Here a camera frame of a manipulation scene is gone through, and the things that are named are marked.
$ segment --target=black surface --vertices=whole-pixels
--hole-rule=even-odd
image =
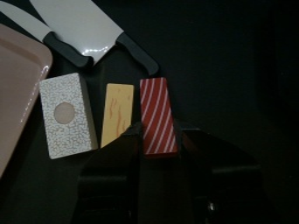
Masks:
[[[29,1],[7,2],[39,18]],[[95,2],[158,61],[169,81],[174,116],[256,158],[282,222],[299,223],[297,113],[289,113],[277,99],[277,59],[284,55],[277,51],[277,2]],[[31,37],[3,14],[0,22]],[[81,71],[55,53],[50,77],[74,72]],[[107,83],[134,84],[139,94],[139,80],[147,74],[119,48],[93,71],[81,74],[89,83],[99,138]],[[134,120],[141,120],[138,97]],[[70,223],[78,176],[91,154],[50,159],[39,99],[0,182],[0,223]],[[141,165],[139,223],[193,223],[181,160],[143,159]]]
[[[158,63],[125,32],[117,38],[117,46],[123,46],[129,50],[135,61],[145,67],[149,76],[157,77],[160,72]]]

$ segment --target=knife handle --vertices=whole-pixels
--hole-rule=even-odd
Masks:
[[[125,32],[119,35],[117,43],[121,44],[130,51],[134,59],[139,62],[142,66],[145,66],[149,75],[157,76],[160,71],[158,63]]]
[[[89,69],[94,66],[94,59],[90,56],[83,56],[78,50],[62,42],[51,31],[43,39],[43,43],[58,52],[78,68]]]

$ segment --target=knife blade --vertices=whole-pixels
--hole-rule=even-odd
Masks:
[[[71,45],[62,42],[53,29],[30,13],[3,1],[0,1],[0,11],[77,67],[94,66],[94,59],[83,56]]]
[[[158,73],[160,66],[153,57],[91,0],[31,0],[31,3],[61,39],[83,55],[91,56],[95,63],[115,45],[121,45],[149,74]]]

